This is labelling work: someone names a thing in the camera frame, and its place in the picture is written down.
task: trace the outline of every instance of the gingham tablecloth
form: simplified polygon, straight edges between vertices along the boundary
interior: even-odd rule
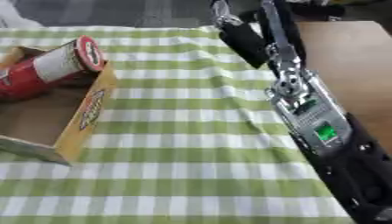
[[[119,86],[80,160],[0,152],[0,223],[350,223],[271,110],[274,76],[212,27],[0,30],[8,46],[82,34]]]

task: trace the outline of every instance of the wooden table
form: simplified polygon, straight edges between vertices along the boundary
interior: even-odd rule
[[[308,67],[392,154],[392,38],[370,21],[299,27]]]

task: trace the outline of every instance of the green led light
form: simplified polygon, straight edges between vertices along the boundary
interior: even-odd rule
[[[318,138],[323,141],[329,141],[329,140],[333,139],[334,137],[336,137],[335,130],[327,122],[323,123],[323,125],[316,128],[316,132],[318,134]]]

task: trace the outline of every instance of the cardboard tray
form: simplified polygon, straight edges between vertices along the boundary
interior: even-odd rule
[[[0,60],[0,69],[42,52],[13,47]],[[1,102],[0,150],[64,165],[76,160],[116,87],[110,63],[91,82],[85,87],[56,87],[30,100]]]

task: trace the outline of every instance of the red cylindrical can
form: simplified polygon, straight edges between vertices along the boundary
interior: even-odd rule
[[[0,99],[30,98],[65,79],[100,72],[103,67],[104,60],[98,45],[92,38],[81,36],[0,71]]]

